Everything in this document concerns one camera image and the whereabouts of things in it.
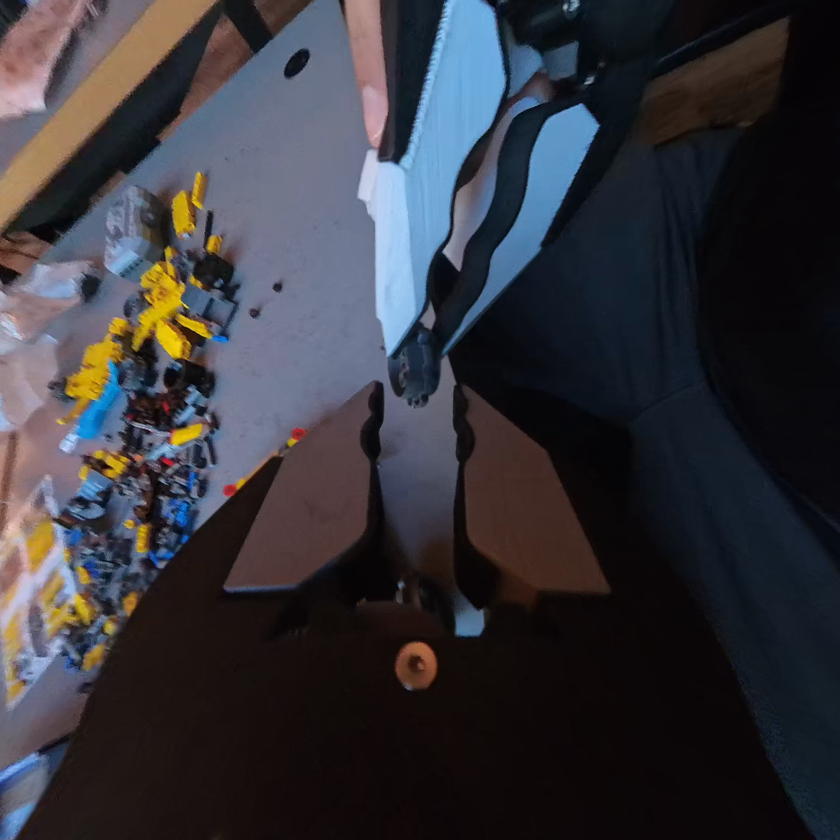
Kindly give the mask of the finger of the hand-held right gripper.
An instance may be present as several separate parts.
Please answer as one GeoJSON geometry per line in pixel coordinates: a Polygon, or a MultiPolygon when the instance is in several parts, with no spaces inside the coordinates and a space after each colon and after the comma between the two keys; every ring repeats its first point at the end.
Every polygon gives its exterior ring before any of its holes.
{"type": "Polygon", "coordinates": [[[486,216],[469,237],[455,287],[438,314],[447,355],[537,255],[599,129],[576,102],[516,116],[500,146],[486,216]]]}
{"type": "Polygon", "coordinates": [[[374,223],[374,307],[394,358],[427,307],[427,277],[446,244],[459,174],[497,119],[508,69],[487,2],[443,2],[406,151],[369,155],[359,197],[374,223]]]}

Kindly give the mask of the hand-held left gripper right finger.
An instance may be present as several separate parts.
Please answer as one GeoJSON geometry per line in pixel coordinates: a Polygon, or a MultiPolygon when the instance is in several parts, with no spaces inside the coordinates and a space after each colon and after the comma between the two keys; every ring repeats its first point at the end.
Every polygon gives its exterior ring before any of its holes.
{"type": "Polygon", "coordinates": [[[612,593],[549,454],[472,389],[453,392],[454,575],[477,610],[503,592],[612,593]]]}

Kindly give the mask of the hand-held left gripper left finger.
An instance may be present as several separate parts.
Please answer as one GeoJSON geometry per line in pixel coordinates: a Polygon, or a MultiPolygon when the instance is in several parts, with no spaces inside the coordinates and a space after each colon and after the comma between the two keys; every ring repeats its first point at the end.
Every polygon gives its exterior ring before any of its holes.
{"type": "Polygon", "coordinates": [[[226,592],[290,592],[344,560],[382,511],[384,386],[372,381],[286,449],[226,592]]]}

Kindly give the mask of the grey toy wheel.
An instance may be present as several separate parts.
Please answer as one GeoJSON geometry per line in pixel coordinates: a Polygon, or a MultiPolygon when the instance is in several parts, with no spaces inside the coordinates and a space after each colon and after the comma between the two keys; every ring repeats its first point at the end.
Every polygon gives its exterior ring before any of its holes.
{"type": "Polygon", "coordinates": [[[435,336],[419,324],[406,337],[399,351],[387,360],[392,391],[410,407],[423,407],[436,393],[441,356],[435,336]]]}

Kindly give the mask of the person's right hand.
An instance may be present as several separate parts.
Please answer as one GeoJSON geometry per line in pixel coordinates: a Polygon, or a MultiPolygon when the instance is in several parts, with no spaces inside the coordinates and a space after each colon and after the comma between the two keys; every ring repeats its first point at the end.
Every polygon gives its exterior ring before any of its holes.
{"type": "Polygon", "coordinates": [[[389,103],[380,1],[344,1],[353,68],[360,90],[364,127],[370,146],[379,149],[389,103]]]}

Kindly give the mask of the pile of dark brick pieces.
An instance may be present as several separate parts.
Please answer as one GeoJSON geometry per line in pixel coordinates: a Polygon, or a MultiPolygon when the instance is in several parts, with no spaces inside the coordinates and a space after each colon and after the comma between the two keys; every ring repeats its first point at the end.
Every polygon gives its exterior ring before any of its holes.
{"type": "Polygon", "coordinates": [[[77,494],[56,524],[76,592],[60,608],[65,666],[96,674],[141,597],[191,538],[217,463],[216,377],[204,364],[170,363],[128,393],[117,449],[81,461],[77,494]]]}

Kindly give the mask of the light blue brick separator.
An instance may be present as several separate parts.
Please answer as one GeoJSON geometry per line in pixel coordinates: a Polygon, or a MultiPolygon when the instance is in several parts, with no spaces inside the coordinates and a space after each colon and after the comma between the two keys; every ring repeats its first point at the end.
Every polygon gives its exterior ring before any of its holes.
{"type": "Polygon", "coordinates": [[[73,452],[79,442],[90,442],[100,437],[107,414],[122,392],[118,365],[113,361],[97,369],[89,367],[81,373],[85,376],[75,397],[76,403],[67,415],[57,421],[69,427],[59,442],[59,451],[64,454],[73,452]]]}

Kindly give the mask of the person's black top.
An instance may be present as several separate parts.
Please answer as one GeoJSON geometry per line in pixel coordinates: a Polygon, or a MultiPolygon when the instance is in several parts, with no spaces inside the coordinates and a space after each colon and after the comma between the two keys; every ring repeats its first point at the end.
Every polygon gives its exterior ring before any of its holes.
{"type": "Polygon", "coordinates": [[[731,420],[793,497],[839,512],[839,2],[799,2],[769,113],[721,178],[700,347],[731,420]]]}

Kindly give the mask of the yellow printed leaflet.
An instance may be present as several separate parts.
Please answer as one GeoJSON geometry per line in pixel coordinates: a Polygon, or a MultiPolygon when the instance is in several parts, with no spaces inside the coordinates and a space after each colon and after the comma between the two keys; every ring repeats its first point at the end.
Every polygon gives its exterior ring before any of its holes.
{"type": "Polygon", "coordinates": [[[1,543],[1,653],[5,709],[14,709],[58,657],[76,618],[77,584],[53,481],[43,476],[1,543]]]}

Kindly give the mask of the crumpled clear plastic bags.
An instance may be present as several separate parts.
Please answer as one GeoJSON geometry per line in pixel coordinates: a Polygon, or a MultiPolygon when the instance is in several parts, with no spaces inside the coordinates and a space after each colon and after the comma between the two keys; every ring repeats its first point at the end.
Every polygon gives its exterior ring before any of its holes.
{"type": "Polygon", "coordinates": [[[58,341],[49,333],[98,293],[102,272],[88,260],[35,264],[1,293],[1,433],[24,426],[58,375],[58,341]]]}

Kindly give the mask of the wooden table with black frame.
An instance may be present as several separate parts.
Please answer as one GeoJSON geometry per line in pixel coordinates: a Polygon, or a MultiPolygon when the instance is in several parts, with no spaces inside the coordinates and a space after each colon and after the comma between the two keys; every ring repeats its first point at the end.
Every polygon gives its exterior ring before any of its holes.
{"type": "Polygon", "coordinates": [[[57,104],[2,122],[1,220],[9,229],[82,146],[199,25],[227,16],[252,53],[272,40],[256,2],[107,2],[70,59],[57,104]]]}

